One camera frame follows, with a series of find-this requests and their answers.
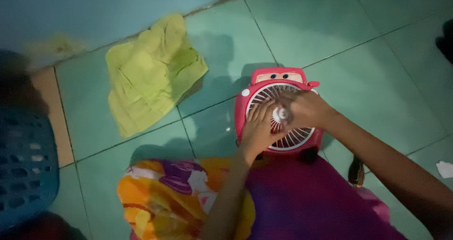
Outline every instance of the blue wall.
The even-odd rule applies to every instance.
[[[25,53],[27,43],[63,33],[93,50],[146,29],[159,17],[188,13],[216,0],[0,0],[0,49]],[[31,55],[33,66],[67,53]]]

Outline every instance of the orange patterned cloth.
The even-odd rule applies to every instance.
[[[230,161],[151,159],[128,167],[117,191],[124,218],[136,237],[196,239],[225,180]],[[252,197],[246,191],[234,239],[250,235],[255,215]]]

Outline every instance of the wall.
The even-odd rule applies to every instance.
[[[0,49],[26,53],[32,67],[46,66],[214,1],[0,0]]]

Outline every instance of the tile floor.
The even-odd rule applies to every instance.
[[[453,162],[453,67],[437,50],[451,0],[234,0],[186,18],[210,68],[200,92],[145,132],[122,139],[110,114],[105,53],[56,69],[75,163],[61,169],[51,207],[87,239],[127,239],[116,184],[131,160],[159,154],[229,156],[235,149],[234,96],[258,67],[303,67],[333,107],[440,179]],[[343,175],[352,154],[326,135],[321,156]],[[453,180],[442,179],[450,188]],[[365,186],[391,208],[409,239],[423,225],[377,180]]]

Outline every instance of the basket hole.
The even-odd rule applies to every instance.
[[[35,174],[41,174],[41,168],[32,168],[31,171]]]
[[[15,197],[9,201],[10,208],[17,208],[23,204],[25,204],[25,200],[23,197]]]
[[[31,181],[30,182],[30,187],[33,189],[39,188],[41,186],[41,181],[36,180],[36,181]]]
[[[12,192],[21,192],[21,191],[25,191],[27,189],[27,187],[25,186],[24,183],[14,183],[12,184],[9,189],[12,191]]]
[[[21,155],[10,155],[9,158],[11,159],[11,162],[14,162],[14,163],[19,163],[19,162],[22,162],[24,161],[24,156],[21,156]]]
[[[13,118],[5,118],[4,122],[8,123],[9,125],[19,125],[19,121]]]
[[[30,143],[30,149],[31,150],[40,150],[41,149],[41,145],[38,144],[38,143]]]
[[[30,195],[29,196],[29,201],[30,202],[33,202],[33,201],[39,200],[39,199],[40,199],[40,197],[38,195]]]
[[[6,189],[3,188],[3,186],[0,186],[0,196],[6,195],[7,193]]]
[[[32,155],[31,156],[31,161],[44,161],[44,160],[47,160],[47,156],[42,156],[42,155]]]
[[[25,177],[28,175],[27,170],[25,170],[23,168],[13,168],[13,169],[11,169],[11,174],[14,177]]]
[[[8,172],[4,169],[0,170],[0,179],[7,179],[8,178]]]

